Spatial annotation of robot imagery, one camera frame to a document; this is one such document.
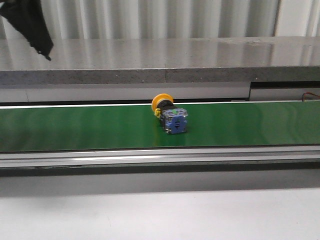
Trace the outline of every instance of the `conveyor belt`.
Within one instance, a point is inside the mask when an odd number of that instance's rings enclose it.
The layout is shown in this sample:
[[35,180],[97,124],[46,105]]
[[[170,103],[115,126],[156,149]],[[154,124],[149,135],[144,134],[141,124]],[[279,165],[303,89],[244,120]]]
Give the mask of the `conveyor belt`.
[[150,105],[0,109],[0,152],[320,144],[320,101],[180,104],[188,132],[166,134]]

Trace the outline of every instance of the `corrugated wall panel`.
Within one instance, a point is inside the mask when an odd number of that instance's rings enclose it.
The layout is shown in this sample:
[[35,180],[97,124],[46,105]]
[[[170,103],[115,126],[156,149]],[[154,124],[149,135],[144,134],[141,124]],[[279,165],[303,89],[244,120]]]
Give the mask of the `corrugated wall panel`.
[[[320,0],[42,0],[53,39],[319,36]],[[21,39],[4,18],[0,39]]]

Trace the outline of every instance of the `red wire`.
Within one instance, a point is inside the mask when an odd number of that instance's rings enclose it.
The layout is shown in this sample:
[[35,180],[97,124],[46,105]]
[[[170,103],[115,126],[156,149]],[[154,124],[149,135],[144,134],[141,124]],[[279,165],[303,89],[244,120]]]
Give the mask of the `red wire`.
[[302,101],[303,101],[303,102],[305,101],[306,95],[312,95],[312,96],[315,96],[315,97],[317,97],[317,98],[320,98],[320,95],[316,95],[316,94],[314,94],[314,93],[312,93],[312,92],[307,91],[307,92],[305,92],[305,93],[302,95]]

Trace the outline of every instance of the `black fabric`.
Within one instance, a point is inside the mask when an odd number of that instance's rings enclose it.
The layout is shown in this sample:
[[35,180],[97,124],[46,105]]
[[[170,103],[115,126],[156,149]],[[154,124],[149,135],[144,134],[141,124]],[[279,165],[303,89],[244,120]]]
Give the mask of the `black fabric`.
[[159,102],[156,108],[160,109],[161,114],[164,110],[177,109],[177,107],[170,100],[162,100]]
[[7,0],[0,8],[0,15],[29,41],[38,54],[51,60],[49,53],[54,44],[46,26],[40,0]]

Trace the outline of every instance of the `white floor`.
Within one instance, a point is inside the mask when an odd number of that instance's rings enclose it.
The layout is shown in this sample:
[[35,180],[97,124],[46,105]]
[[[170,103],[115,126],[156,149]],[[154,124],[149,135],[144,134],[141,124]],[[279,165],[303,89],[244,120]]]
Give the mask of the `white floor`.
[[102,179],[0,178],[0,239],[320,240],[320,188],[88,189]]

